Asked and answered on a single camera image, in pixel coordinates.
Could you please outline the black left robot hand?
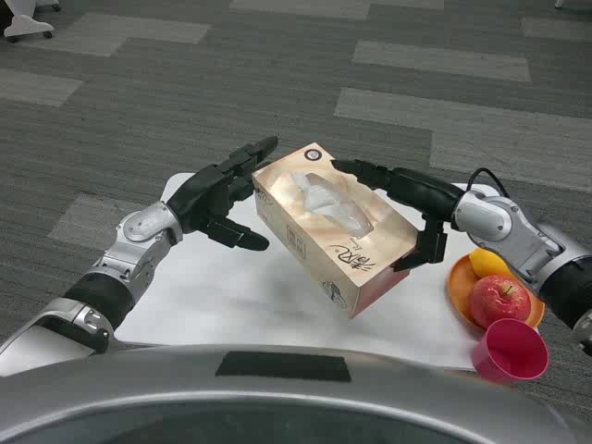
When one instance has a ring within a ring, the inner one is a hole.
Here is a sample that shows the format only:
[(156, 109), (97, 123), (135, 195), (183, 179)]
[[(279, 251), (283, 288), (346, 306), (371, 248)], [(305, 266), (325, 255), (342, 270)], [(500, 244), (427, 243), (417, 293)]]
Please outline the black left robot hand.
[(232, 221), (228, 215), (234, 203), (253, 195), (253, 172), (269, 164), (265, 159), (277, 146), (277, 136), (246, 144), (224, 162), (207, 166), (187, 179), (166, 202), (182, 231), (199, 231), (229, 248), (266, 250), (267, 238)]

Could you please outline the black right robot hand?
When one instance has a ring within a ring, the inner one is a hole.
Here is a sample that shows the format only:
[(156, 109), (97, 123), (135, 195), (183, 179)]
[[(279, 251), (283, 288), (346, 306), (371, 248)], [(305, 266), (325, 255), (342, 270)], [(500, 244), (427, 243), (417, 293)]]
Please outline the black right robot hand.
[(409, 168), (388, 169), (362, 160), (333, 159), (338, 171), (354, 175), (372, 190), (382, 190), (390, 200), (411, 207), (422, 214), (423, 230), (417, 233), (411, 253), (392, 265), (395, 271), (411, 270), (443, 261), (448, 235), (444, 225), (453, 219), (464, 191), (457, 186)]

